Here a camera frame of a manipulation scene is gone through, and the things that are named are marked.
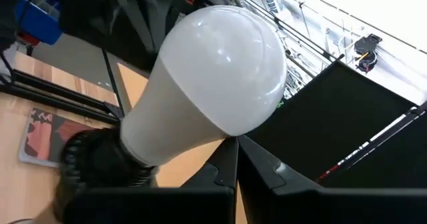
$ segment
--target black metal frame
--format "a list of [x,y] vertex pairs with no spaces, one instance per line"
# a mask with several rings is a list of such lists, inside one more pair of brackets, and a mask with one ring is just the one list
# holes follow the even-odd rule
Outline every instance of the black metal frame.
[[[105,60],[107,66],[109,66],[107,56],[105,56]],[[123,107],[117,87],[115,86],[111,68],[109,68],[109,77],[111,83],[114,83],[113,90],[120,104],[119,107],[105,101],[96,100],[20,70],[13,70],[11,74],[15,76],[15,82],[11,85],[0,85],[0,91],[112,125],[117,125],[120,119],[124,117]]]

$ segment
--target metal bar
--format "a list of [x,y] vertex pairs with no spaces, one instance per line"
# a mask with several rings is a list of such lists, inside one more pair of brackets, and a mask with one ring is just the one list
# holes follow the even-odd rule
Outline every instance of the metal bar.
[[341,54],[335,61],[333,61],[332,63],[331,63],[331,65],[333,65],[333,64],[335,64],[335,63],[337,63],[337,62],[339,62],[339,61],[341,61],[341,59],[343,58],[343,57],[345,57],[345,55],[344,54]]
[[306,21],[306,16],[304,15],[304,12],[302,11],[302,5],[304,3],[300,3],[300,11],[301,11],[301,15],[302,15],[302,19],[304,20],[304,25],[306,26],[307,29],[307,34],[308,34],[308,38],[310,38],[310,40],[312,39],[312,37],[310,36],[310,31],[308,31],[308,26],[307,26],[307,21]]
[[35,87],[43,91],[47,91],[49,93],[52,93],[61,97],[65,97],[72,101],[76,101],[78,103],[99,109],[101,111],[107,111],[102,101],[98,101],[96,99],[93,99],[91,97],[78,93],[76,91],[72,91],[60,85],[45,81],[38,77],[32,76],[28,73],[24,73],[20,70],[14,70],[14,72],[15,72],[17,82]]
[[299,77],[297,77],[293,72],[291,72],[291,71],[288,71],[289,72],[289,74],[293,77],[293,78],[295,78],[297,81],[299,81],[300,83],[302,83],[302,85],[307,85],[307,83],[305,83],[304,81],[302,81]]
[[330,52],[329,51],[329,43],[328,43],[328,34],[330,33],[330,29],[329,28],[326,28],[326,30],[325,30],[325,50],[327,50],[328,52]]
[[344,38],[342,39],[342,43],[344,44],[344,46],[346,46],[347,45],[347,43],[346,43],[346,28],[344,27],[344,24],[345,24],[344,18],[342,18],[341,21],[342,21],[342,35],[344,36]]
[[334,8],[334,9],[338,9],[338,7],[336,7],[336,6],[334,6],[334,5],[330,4],[330,3],[327,3],[327,2],[326,2],[326,1],[324,1],[324,0],[319,0],[319,1],[323,2],[324,4],[328,5],[329,7],[332,7],[332,8]]
[[[265,17],[263,17],[263,16],[261,16],[260,15],[260,17],[264,20],[264,21],[267,21],[270,25],[275,25],[275,23],[271,23],[269,20],[267,20]],[[286,34],[286,33],[284,33],[282,30],[277,30],[277,31],[280,31],[282,34],[284,34],[284,35],[286,35],[286,37],[287,38],[289,38],[289,39],[291,39],[294,43],[297,43],[302,49],[304,49],[304,50],[306,50],[308,53],[310,53],[311,55],[313,55],[318,61],[320,61],[322,64],[326,64],[326,62],[325,61],[323,61],[322,60],[322,58],[324,58],[324,59],[326,59],[326,60],[328,60],[329,62],[330,62],[330,60],[328,59],[328,58],[326,58],[325,56],[324,56],[324,54],[323,53],[320,53],[320,52],[317,52],[316,51],[316,53],[317,54],[320,54],[320,57],[322,57],[322,58],[320,58],[319,56],[317,56],[315,53],[313,53],[312,51],[310,51],[305,45],[301,45],[301,43],[300,43],[300,41],[301,41],[301,39],[299,39],[299,40],[296,40],[295,39],[295,37],[291,37],[291,36],[289,36],[288,34]]]
[[304,55],[302,55],[301,53],[298,53],[296,55],[296,59],[300,60],[302,65],[305,65],[308,69],[311,69],[315,75],[320,74],[320,72],[322,72],[322,70],[323,70],[323,66],[324,66],[323,63],[322,63],[322,69],[317,71],[313,68],[313,67],[317,67],[317,66],[315,66],[309,59],[305,58]]
[[109,62],[108,55],[105,49],[102,48],[101,50],[102,50],[102,55],[104,56],[105,64],[107,65],[107,71],[108,71],[109,80],[111,81],[111,87],[113,87],[114,94],[117,97],[117,102],[119,103],[121,114],[124,116],[125,111],[123,110],[123,102],[121,101],[119,90],[117,89],[117,84],[115,83],[114,74],[113,74],[113,71],[111,70],[111,63]]
[[[309,47],[311,47],[311,45],[309,44],[309,43],[311,43],[312,45],[314,45],[315,47],[317,47],[319,50],[322,51],[322,52],[320,52],[320,51],[316,50],[315,48],[311,47],[313,50],[315,50],[320,55],[323,55],[323,53],[325,53],[325,52],[328,53],[325,49],[323,49],[317,43],[314,43],[312,40],[310,40],[306,36],[302,35],[299,31],[295,30],[293,27],[291,27],[288,24],[284,23],[282,20],[279,20],[276,16],[272,15],[271,13],[269,13],[268,11],[266,11],[265,9],[263,9],[262,7],[260,7],[257,3],[253,2],[252,0],[244,0],[244,1],[248,2],[253,8],[257,9],[259,12],[263,13],[265,16],[267,16],[269,19],[271,19],[276,25],[279,26],[278,29],[280,31],[282,31],[282,29],[285,29],[287,32],[291,33],[293,36],[295,36],[296,38],[298,38],[300,41],[302,41],[303,43],[305,43]],[[294,33],[292,33],[291,31],[287,30],[285,28],[285,26],[287,28],[291,29]]]
[[299,64],[297,61],[295,61],[295,59],[293,57],[291,57],[289,54],[285,53],[286,57],[295,65],[297,65],[299,68],[301,68],[302,71],[306,72],[307,75],[309,75],[311,78],[314,78],[315,75],[313,75],[312,73],[310,73],[305,67],[303,67],[301,64]]
[[116,117],[92,111],[90,109],[78,106],[74,103],[70,103],[56,97],[48,96],[44,93],[40,93],[32,89],[28,89],[27,87],[21,87],[17,85],[12,85],[10,87],[0,86],[0,91],[37,103],[48,105],[50,107],[69,111],[84,117],[92,118],[94,120],[102,121],[104,123],[109,123],[112,125],[117,125],[119,123],[119,119]]

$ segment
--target black panel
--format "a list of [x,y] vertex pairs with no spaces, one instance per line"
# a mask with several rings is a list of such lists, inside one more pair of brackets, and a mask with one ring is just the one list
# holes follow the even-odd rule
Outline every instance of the black panel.
[[424,223],[425,189],[323,188],[239,137],[238,179],[249,224]]
[[423,115],[325,185],[427,188],[426,127]]
[[234,193],[220,186],[95,189],[68,204],[64,223],[231,224],[235,203]]
[[248,137],[315,180],[413,106],[335,63]]
[[222,142],[180,188],[90,189],[66,205],[65,224],[223,223],[236,220],[237,138]]

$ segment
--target black rod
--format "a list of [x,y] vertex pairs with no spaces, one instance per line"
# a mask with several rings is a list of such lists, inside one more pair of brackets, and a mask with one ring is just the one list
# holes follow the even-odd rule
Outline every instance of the black rod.
[[119,119],[111,115],[93,111],[88,108],[78,106],[74,103],[59,99],[57,97],[48,96],[44,93],[28,89],[27,87],[21,87],[17,85],[12,85],[10,87],[0,86],[0,91],[10,95],[14,95],[16,97],[21,97],[37,103],[48,105],[50,107],[69,111],[84,117],[92,118],[94,120],[102,121],[111,125],[117,125],[119,123]]
[[308,26],[307,26],[307,21],[306,21],[306,16],[304,15],[304,12],[302,11],[302,5],[303,5],[304,3],[300,3],[300,11],[301,11],[301,15],[302,15],[302,19],[304,20],[304,25],[306,26],[306,29],[307,29],[307,35],[308,35],[308,38],[310,38],[310,40],[312,39],[312,37],[310,36],[310,31],[308,31]]
[[102,101],[98,101],[94,98],[32,76],[28,73],[24,73],[20,70],[14,70],[14,72],[16,74],[17,82],[99,109],[100,111],[106,111],[105,105]]
[[291,62],[293,62],[295,65],[297,65],[299,68],[301,68],[302,69],[302,71],[304,71],[305,73],[307,73],[307,75],[309,75],[311,78],[314,78],[315,77],[315,75],[313,75],[311,72],[309,72],[305,67],[303,67],[301,64],[299,64],[293,57],[291,57],[291,55],[289,55],[289,54],[287,54],[287,53],[285,53],[286,54],[286,57],[291,61]]
[[117,85],[115,83],[115,78],[114,78],[113,71],[111,70],[111,63],[109,62],[107,51],[105,51],[104,48],[101,48],[101,50],[102,50],[102,55],[104,56],[105,64],[107,65],[107,71],[108,71],[109,80],[111,82],[111,87],[113,87],[114,94],[117,97],[117,102],[119,103],[119,108],[120,108],[121,114],[124,116],[125,111],[123,110],[123,103],[121,102],[119,90],[118,90]]

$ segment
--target wooden table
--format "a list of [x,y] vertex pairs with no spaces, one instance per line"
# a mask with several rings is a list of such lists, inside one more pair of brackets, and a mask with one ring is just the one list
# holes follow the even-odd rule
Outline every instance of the wooden table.
[[[114,93],[24,54],[17,53],[15,68],[117,105]],[[18,158],[19,146],[33,107],[88,126],[108,126],[73,113],[0,93],[0,223],[35,217],[52,200],[58,181],[56,169],[22,163]]]

